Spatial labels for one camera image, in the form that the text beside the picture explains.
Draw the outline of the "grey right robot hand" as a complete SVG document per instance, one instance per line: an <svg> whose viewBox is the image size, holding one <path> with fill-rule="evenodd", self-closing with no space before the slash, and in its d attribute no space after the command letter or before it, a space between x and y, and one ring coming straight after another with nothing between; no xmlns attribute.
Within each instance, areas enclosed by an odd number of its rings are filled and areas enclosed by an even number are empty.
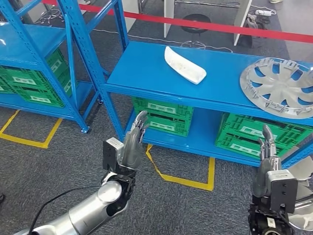
<svg viewBox="0 0 313 235"><path fill-rule="evenodd" d="M281 159L277 155L277 148L274 135L271 129L265 124L262 127L264 139L259 138L260 165L253 183L253 194L256 197L263 197L267 194L266 173L272 170L281 169Z"/></svg>

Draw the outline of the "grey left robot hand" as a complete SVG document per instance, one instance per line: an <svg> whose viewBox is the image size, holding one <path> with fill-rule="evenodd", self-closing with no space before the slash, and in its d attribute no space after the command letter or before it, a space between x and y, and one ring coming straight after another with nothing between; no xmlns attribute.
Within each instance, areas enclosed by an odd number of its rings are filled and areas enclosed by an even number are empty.
<svg viewBox="0 0 313 235"><path fill-rule="evenodd" d="M140 112L133 122L130 131L127 131L124 140L124 155L121 164L124 167L137 169L141 163L142 141L146 130L148 112Z"/></svg>

